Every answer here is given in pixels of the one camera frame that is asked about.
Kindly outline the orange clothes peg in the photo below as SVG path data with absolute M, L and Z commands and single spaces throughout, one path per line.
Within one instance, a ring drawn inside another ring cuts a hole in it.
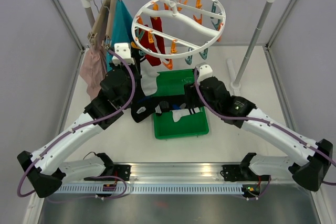
M 159 10 L 158 4 L 156 2 L 152 2 L 152 4 L 153 4 L 152 9 L 155 10 L 155 11 L 158 11 Z
M 153 44 L 154 43 L 154 37 L 153 37 L 153 31 L 152 30 L 149 30 L 148 31 L 148 42 L 150 44 Z

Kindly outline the white round clip hanger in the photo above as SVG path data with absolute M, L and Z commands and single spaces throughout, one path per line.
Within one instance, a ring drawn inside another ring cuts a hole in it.
M 156 2 L 159 10 L 152 9 Z M 152 28 L 150 17 L 159 17 L 163 32 Z M 222 38 L 226 11 L 219 0 L 150 0 L 143 5 L 132 21 L 133 41 L 140 51 L 161 59 L 185 59 L 200 55 L 206 59 L 211 45 Z M 154 43 L 148 42 L 148 31 L 153 31 Z M 164 38 L 165 54 L 156 45 L 155 35 Z M 177 53 L 170 54 L 172 40 L 177 39 Z

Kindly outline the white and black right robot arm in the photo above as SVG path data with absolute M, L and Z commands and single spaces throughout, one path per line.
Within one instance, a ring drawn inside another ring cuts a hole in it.
M 248 153 L 239 165 L 241 176 L 292 178 L 309 191 L 318 191 L 331 165 L 333 144 L 326 139 L 316 141 L 272 121 L 249 100 L 230 95 L 223 82 L 209 77 L 184 85 L 187 108 L 205 106 L 226 124 L 253 133 L 267 141 L 284 156 L 262 156 Z

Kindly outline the white sock with black stripes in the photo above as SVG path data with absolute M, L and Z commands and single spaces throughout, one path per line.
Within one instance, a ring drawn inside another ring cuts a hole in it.
M 160 75 L 150 63 L 145 60 L 140 63 L 141 67 L 141 88 L 145 96 L 151 96 L 157 92 L 156 79 Z

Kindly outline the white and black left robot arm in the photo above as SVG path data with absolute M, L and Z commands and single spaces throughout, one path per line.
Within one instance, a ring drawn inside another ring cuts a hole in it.
M 115 164 L 106 153 L 66 161 L 86 141 L 122 117 L 124 110 L 133 105 L 140 87 L 139 50 L 115 45 L 108 52 L 113 55 L 114 67 L 101 81 L 98 95 L 78 118 L 41 148 L 18 154 L 17 160 L 24 171 L 17 186 L 18 197 L 36 193 L 39 198 L 47 198 L 62 185 L 80 180 L 123 180 L 115 174 Z

